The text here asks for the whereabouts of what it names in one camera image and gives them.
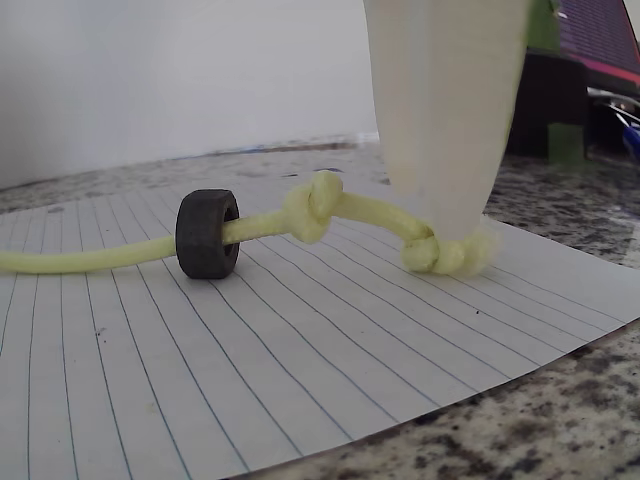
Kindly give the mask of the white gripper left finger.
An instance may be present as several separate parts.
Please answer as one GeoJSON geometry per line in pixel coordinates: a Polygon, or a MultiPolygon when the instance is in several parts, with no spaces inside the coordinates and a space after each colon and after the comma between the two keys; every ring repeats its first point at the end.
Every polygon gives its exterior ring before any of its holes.
{"type": "Polygon", "coordinates": [[[425,194],[425,66],[429,60],[428,3],[364,3],[375,115],[382,157],[401,194],[425,194]]]}

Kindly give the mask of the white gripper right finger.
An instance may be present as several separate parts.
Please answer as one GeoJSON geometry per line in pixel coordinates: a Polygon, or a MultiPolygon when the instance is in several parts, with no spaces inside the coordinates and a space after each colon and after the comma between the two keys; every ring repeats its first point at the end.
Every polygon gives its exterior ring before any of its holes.
{"type": "Polygon", "coordinates": [[[506,147],[523,69],[527,1],[428,5],[427,206],[436,234],[478,226],[506,147]]]}

